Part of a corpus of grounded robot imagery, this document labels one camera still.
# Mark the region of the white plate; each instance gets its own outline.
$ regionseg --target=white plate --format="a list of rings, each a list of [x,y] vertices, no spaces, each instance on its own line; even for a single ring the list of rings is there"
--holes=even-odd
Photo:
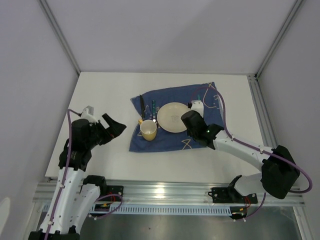
[[[181,133],[187,130],[181,120],[181,116],[190,109],[180,102],[170,102],[160,108],[157,121],[164,130],[170,133]]]

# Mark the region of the utensil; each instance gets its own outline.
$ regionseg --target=utensil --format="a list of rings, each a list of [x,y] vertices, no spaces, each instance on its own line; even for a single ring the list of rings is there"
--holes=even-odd
[[[152,120],[156,123],[156,101],[152,100]]]
[[[138,123],[140,124],[140,131],[145,140],[152,141],[155,139],[157,135],[157,124],[154,121],[150,119],[143,121],[140,119]]]
[[[145,118],[145,101],[144,101],[144,98],[142,97],[142,95],[139,95],[140,96],[140,107],[141,107],[141,118],[144,119]]]
[[[170,133],[181,133],[187,130],[181,116],[190,109],[180,102],[170,102],[160,108],[157,114],[159,125]]]

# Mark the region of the white part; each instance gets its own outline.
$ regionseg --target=white part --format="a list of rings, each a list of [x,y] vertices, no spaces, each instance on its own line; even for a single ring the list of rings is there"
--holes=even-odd
[[[191,110],[198,112],[201,117],[204,117],[204,104],[201,100],[193,100],[191,101],[192,106],[191,106]]]
[[[50,224],[51,213],[54,207],[55,200],[57,198],[58,191],[60,189],[60,183],[62,182],[65,169],[66,168],[63,167],[58,172],[58,183],[55,187],[49,211],[45,216],[42,224],[40,225],[40,229],[42,229],[44,233],[47,231],[48,224]],[[69,232],[72,206],[75,202],[76,193],[83,176],[84,171],[80,169],[75,171],[73,167],[68,167],[64,183],[65,187],[61,192],[59,201],[56,206],[53,224],[51,225],[49,232],[50,234],[54,234],[55,231],[60,231],[61,234],[67,234]]]
[[[81,118],[82,119],[87,119],[90,123],[97,123],[98,120],[95,118],[95,116],[91,115],[89,113],[89,108],[86,107],[82,113],[81,113]]]
[[[10,213],[10,198],[6,197],[0,203],[0,236],[6,225]]]
[[[234,189],[242,196],[265,193],[266,190],[262,186],[261,178],[261,172],[250,176],[242,176],[236,181]]]
[[[170,133],[181,133],[187,130],[181,117],[190,109],[180,102],[170,102],[163,105],[157,114],[157,121],[164,130]]]
[[[100,196],[100,188],[94,184],[86,184],[82,186],[80,195],[74,202],[72,214],[70,216],[70,225],[75,226],[75,231],[80,233],[82,225],[95,203]]]
[[[262,146],[258,145],[256,143],[251,143],[247,140],[242,140],[239,137],[233,136],[233,138],[239,139],[245,143],[248,143],[254,147],[257,147],[259,149],[263,149],[268,152],[272,152],[272,148],[268,146]],[[261,154],[259,151],[253,150],[247,146],[244,146],[228,137],[225,130],[220,131],[216,135],[216,139],[213,140],[214,148],[218,151],[223,151],[229,154],[232,154],[235,157],[238,157],[241,160],[246,161],[247,163],[251,164],[255,168],[257,168],[259,171],[261,171],[261,167],[263,165],[263,160],[268,159],[269,155],[267,154]]]

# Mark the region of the gray floor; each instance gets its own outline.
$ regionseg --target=gray floor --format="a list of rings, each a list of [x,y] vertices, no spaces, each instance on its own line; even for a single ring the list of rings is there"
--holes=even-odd
[[[291,207],[265,207],[247,222],[228,217],[114,214],[87,218],[81,240],[301,240]]]

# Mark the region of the knife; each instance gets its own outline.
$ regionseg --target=knife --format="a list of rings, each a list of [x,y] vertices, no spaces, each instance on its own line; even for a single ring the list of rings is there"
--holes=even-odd
[[[139,96],[140,96],[141,118],[144,119],[145,118],[145,110],[146,110],[145,101],[141,95],[139,95]]]

